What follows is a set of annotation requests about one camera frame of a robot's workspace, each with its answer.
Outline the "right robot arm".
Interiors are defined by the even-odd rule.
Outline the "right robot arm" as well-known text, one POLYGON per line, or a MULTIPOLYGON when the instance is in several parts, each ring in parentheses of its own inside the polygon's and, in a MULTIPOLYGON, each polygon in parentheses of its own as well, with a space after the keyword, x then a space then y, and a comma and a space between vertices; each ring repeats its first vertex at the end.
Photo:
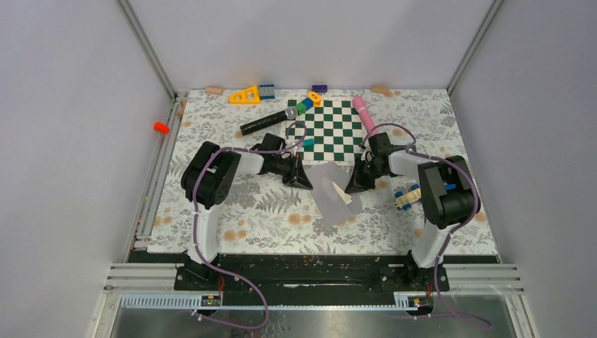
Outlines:
POLYGON ((422 236, 410 250, 403 279, 408 287, 421 290, 432 280, 430 268, 439 265, 458 227, 470 222, 481 202, 466 160, 462 156, 438 158, 391 143, 387 133, 368 137, 369 151, 355 160, 347 194, 375 188, 377 179, 406 176, 417 181, 425 217, 422 236))

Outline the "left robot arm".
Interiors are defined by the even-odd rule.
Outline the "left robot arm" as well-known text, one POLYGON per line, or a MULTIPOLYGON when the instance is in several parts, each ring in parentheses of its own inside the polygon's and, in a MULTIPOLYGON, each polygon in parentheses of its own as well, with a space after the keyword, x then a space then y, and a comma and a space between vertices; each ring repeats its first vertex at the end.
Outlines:
POLYGON ((182 174, 180 181, 186 199, 191 202, 191 234, 184 270, 201 289, 218 282, 217 268, 210 265, 218 256, 217 228, 220 205, 228 197, 234 179, 241 175, 275 175, 284 185, 281 196, 313 189, 295 148, 305 136, 287 144, 277 135, 267 133, 262 142, 244 149, 204 142, 182 174))

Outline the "beige toy car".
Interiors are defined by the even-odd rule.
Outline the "beige toy car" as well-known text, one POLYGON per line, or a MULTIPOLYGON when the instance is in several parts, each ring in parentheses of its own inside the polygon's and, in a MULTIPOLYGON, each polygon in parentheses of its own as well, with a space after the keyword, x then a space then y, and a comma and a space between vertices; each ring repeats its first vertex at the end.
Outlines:
POLYGON ((406 192, 396 192, 394 198, 394 205, 398 210, 408 210, 422 198, 419 184, 412 185, 406 192))

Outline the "floral table cloth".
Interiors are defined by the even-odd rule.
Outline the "floral table cloth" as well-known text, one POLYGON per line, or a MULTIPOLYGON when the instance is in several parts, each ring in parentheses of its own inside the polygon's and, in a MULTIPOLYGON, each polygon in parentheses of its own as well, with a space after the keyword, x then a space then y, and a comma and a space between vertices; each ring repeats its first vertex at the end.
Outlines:
MULTIPOLYGON (((252 147, 263 138, 244 136, 244 123, 283 109, 288 99, 303 99, 304 89, 277 90, 273 100, 256 106, 234 105, 227 94, 190 92, 154 218, 148 250, 178 254, 188 249, 194 206, 180 186, 182 173, 204 141, 220 146, 252 147)), ((438 157, 465 155, 449 95, 445 89, 401 89, 390 95, 366 89, 331 89, 331 100, 364 99, 372 119, 394 144, 417 140, 417 150, 438 157)), ((420 204, 407 211, 394 207, 394 195, 413 184, 406 177, 378 179, 360 195, 363 212, 328 225, 311 193, 282 184, 276 175, 237 175, 221 205, 216 244, 226 254, 405 254, 421 236, 420 204)))

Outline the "green white chessboard mat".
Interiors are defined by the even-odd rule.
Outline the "green white chessboard mat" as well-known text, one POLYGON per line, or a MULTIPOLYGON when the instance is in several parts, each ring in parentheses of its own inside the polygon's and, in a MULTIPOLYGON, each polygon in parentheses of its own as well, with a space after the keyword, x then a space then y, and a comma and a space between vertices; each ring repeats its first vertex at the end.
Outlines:
POLYGON ((303 164, 332 162, 351 166, 356 156, 362 154, 360 144, 366 131, 350 98, 324 99, 320 106, 296 119, 303 121, 305 127, 292 127, 288 120, 280 126, 279 135, 291 144, 302 136, 311 143, 295 149, 303 164))

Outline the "black toy microphone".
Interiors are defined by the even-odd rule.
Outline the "black toy microphone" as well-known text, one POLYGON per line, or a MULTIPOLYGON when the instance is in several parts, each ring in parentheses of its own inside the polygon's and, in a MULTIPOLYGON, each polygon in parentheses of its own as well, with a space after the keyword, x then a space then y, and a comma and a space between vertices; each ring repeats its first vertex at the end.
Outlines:
POLYGON ((271 127, 278 123, 282 123, 287 120, 295 120, 299 114, 298 109, 295 106, 288 106, 284 110, 267 115, 263 118, 254 120, 246 123, 239 127, 241 134, 246 136, 259 130, 263 130, 267 127, 271 127))

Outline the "blue lego brick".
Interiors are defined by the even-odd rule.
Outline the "blue lego brick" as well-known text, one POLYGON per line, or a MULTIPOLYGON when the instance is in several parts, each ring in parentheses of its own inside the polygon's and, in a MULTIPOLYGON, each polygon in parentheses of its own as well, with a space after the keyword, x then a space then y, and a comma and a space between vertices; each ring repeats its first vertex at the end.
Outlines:
POLYGON ((258 85, 258 95, 261 100, 275 98, 274 84, 260 84, 258 85))

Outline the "purple lego brick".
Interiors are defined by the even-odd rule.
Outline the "purple lego brick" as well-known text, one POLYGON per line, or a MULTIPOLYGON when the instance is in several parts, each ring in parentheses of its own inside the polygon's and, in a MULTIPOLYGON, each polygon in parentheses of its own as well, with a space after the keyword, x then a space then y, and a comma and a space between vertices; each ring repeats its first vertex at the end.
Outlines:
POLYGON ((325 84, 314 84, 311 89, 316 93, 326 93, 328 91, 328 87, 325 84))

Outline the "yellow triangle toy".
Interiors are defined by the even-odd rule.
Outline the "yellow triangle toy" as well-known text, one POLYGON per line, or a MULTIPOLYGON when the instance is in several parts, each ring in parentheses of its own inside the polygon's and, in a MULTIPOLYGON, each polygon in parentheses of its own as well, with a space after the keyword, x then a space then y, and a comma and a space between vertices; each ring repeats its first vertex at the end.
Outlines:
POLYGON ((230 104, 260 104, 260 95, 258 86, 254 85, 241 91, 235 92, 229 96, 230 104))

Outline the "wooden cylinder block right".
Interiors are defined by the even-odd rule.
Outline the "wooden cylinder block right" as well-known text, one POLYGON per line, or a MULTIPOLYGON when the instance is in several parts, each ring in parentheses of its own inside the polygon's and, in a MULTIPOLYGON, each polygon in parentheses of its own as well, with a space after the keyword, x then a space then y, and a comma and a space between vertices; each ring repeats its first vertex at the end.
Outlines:
POLYGON ((370 90, 371 90, 372 93, 382 94, 382 95, 385 95, 385 96, 392 96, 393 95, 392 91, 388 87, 371 86, 370 90))

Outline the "wooden cylinder block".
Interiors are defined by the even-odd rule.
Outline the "wooden cylinder block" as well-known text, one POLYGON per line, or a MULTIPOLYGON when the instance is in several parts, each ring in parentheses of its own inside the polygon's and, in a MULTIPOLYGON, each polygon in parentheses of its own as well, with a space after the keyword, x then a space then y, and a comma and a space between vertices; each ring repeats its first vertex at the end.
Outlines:
POLYGON ((388 87, 371 86, 370 90, 371 90, 372 93, 382 94, 382 95, 385 95, 385 96, 392 96, 393 95, 392 91, 388 87))
POLYGON ((219 87, 205 87, 204 92, 210 95, 221 96, 224 92, 224 89, 219 87))

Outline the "wooden cylinder block left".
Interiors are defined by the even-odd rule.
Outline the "wooden cylinder block left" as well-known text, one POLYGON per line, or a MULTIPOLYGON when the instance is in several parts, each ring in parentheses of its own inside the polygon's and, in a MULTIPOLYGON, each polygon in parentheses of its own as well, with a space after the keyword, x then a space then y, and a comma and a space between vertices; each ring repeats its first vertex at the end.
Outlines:
POLYGON ((204 92, 210 95, 221 96, 224 92, 224 89, 219 87, 205 87, 204 92))

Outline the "orange cap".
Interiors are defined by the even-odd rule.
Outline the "orange cap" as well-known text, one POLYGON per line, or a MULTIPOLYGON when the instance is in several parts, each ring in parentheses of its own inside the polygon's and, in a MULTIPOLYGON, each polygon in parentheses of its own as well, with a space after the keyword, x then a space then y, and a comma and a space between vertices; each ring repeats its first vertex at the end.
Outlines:
POLYGON ((170 132, 170 127, 161 122, 155 122, 153 124, 153 129, 161 134, 168 134, 170 132))

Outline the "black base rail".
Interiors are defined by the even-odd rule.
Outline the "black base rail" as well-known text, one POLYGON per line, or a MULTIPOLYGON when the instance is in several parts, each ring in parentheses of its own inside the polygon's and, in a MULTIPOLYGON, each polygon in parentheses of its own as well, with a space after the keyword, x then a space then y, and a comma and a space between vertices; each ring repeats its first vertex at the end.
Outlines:
POLYGON ((226 306, 381 306, 394 292, 425 294, 432 272, 406 256, 219 254, 212 270, 185 253, 160 254, 171 263, 165 285, 177 292, 215 292, 226 306))

